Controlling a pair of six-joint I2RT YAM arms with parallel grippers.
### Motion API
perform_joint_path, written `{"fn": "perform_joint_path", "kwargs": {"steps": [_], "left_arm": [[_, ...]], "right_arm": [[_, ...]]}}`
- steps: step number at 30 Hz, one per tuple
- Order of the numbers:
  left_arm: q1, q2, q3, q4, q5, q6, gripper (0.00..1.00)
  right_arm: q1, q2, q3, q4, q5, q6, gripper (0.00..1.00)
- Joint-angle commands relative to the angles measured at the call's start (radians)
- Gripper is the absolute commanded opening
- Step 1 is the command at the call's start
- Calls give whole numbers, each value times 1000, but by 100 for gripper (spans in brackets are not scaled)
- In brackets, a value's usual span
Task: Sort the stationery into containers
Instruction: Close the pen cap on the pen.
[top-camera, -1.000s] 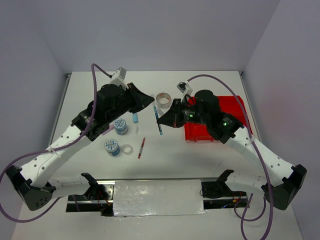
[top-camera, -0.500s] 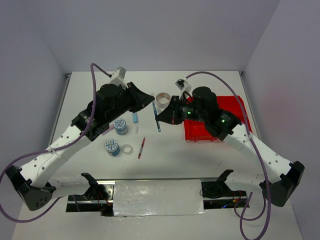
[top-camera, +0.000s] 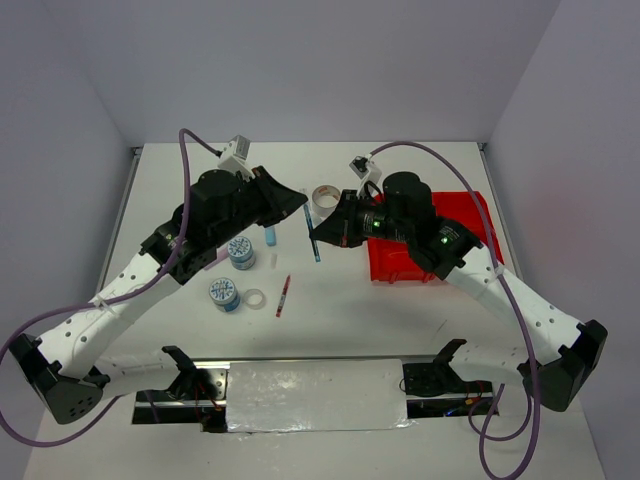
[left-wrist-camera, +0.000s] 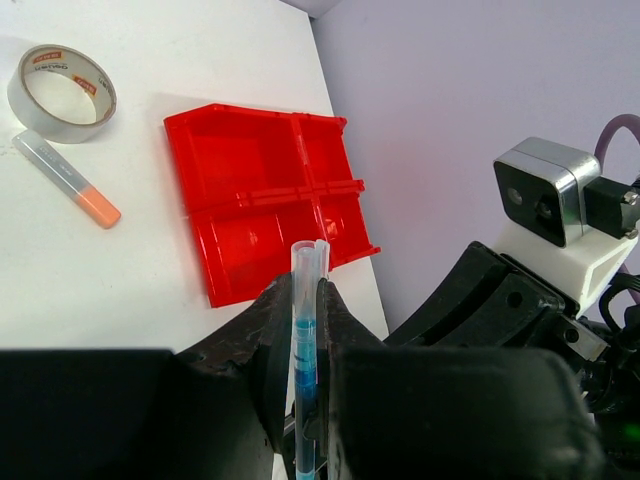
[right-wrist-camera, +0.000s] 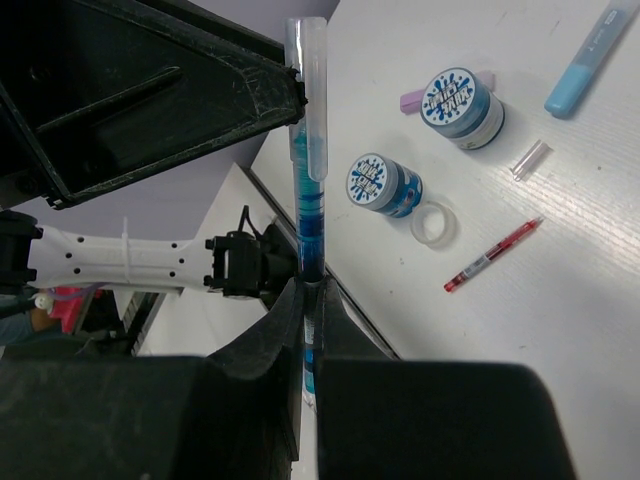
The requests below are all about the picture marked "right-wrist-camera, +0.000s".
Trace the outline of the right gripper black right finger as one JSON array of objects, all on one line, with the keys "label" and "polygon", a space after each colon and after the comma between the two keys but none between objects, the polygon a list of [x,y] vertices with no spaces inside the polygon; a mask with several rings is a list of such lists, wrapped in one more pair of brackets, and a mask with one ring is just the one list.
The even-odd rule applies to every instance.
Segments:
[{"label": "right gripper black right finger", "polygon": [[323,479],[573,479],[552,398],[530,368],[388,357],[327,278],[316,307]]}]

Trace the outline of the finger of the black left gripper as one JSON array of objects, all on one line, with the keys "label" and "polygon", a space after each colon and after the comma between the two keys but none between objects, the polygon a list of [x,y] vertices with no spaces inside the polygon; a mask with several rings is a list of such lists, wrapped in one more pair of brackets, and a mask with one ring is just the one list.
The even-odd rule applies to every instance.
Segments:
[{"label": "finger of the black left gripper", "polygon": [[66,209],[299,121],[283,46],[189,1],[1,5],[1,205]]}]

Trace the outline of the red gel pen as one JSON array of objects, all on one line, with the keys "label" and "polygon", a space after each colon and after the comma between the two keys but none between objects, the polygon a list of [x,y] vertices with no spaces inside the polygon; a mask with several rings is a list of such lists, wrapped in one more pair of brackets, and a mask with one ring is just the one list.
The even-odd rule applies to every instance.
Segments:
[{"label": "red gel pen", "polygon": [[498,243],[493,245],[489,250],[484,252],[478,259],[461,270],[451,280],[443,286],[447,293],[452,293],[470,279],[477,276],[486,269],[491,263],[497,260],[501,255],[512,249],[526,236],[534,232],[544,221],[543,217],[533,218],[520,225],[516,230],[504,237]]}]

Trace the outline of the blue gel pen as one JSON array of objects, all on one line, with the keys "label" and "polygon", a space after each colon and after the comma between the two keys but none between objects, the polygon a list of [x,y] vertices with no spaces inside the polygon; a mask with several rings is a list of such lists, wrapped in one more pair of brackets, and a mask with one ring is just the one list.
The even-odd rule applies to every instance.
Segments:
[{"label": "blue gel pen", "polygon": [[292,161],[295,192],[295,221],[299,277],[303,282],[304,366],[303,399],[316,407],[314,380],[314,334],[316,304],[325,277],[324,181],[315,182],[307,174],[303,160]]}]

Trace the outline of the clear pen cap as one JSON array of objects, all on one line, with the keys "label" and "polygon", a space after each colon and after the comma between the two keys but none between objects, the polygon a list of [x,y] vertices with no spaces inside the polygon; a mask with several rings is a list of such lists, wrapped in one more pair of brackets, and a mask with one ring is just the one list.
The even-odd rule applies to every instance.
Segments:
[{"label": "clear pen cap", "polygon": [[303,85],[304,115],[289,127],[290,157],[303,160],[307,174],[323,182],[328,174],[327,20],[323,17],[285,21],[285,63]]},{"label": "clear pen cap", "polygon": [[510,169],[513,180],[516,182],[526,180],[551,151],[546,142],[537,140]]}]

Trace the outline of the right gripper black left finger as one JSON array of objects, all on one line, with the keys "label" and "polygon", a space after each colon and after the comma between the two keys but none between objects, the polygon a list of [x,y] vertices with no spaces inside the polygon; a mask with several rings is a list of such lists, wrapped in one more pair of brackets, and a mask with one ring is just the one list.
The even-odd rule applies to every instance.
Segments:
[{"label": "right gripper black left finger", "polygon": [[1,364],[5,479],[287,479],[300,453],[303,287],[206,356]]}]

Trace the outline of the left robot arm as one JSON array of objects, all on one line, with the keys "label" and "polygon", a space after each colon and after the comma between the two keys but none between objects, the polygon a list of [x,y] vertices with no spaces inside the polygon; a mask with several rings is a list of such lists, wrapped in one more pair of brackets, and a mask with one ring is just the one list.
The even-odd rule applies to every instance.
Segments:
[{"label": "left robot arm", "polygon": [[305,102],[282,44],[188,1],[3,2],[2,292],[220,288],[211,240],[91,237],[17,207],[74,207],[294,124]]}]

